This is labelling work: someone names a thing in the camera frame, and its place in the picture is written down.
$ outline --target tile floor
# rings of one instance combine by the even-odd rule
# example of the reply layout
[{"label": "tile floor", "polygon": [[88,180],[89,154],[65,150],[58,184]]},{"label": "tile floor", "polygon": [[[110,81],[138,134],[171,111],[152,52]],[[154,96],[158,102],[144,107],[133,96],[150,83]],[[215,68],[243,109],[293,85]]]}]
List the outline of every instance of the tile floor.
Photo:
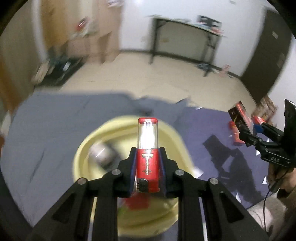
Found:
[{"label": "tile floor", "polygon": [[227,111],[239,100],[248,112],[255,103],[236,78],[219,77],[194,64],[167,57],[121,53],[112,63],[89,63],[77,71],[60,89],[63,93],[130,92],[135,98],[152,96],[171,102],[189,97],[191,105]]}]

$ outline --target yellow plastic tub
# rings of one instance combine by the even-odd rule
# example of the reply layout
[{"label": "yellow plastic tub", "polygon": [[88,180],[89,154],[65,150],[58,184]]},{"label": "yellow plastic tub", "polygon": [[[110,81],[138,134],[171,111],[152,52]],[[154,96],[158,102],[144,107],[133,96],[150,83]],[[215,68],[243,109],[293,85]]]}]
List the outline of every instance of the yellow plastic tub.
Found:
[{"label": "yellow plastic tub", "polygon": [[[136,116],[114,118],[92,132],[78,148],[73,161],[73,179],[101,178],[106,172],[88,162],[89,148],[95,142],[109,142],[126,159],[132,147],[137,147],[138,119]],[[165,147],[169,159],[178,167],[193,174],[194,166],[180,135],[163,121],[158,123],[158,141]],[[153,197],[147,209],[118,211],[118,234],[129,237],[151,237],[163,233],[178,220],[178,199]]]}]

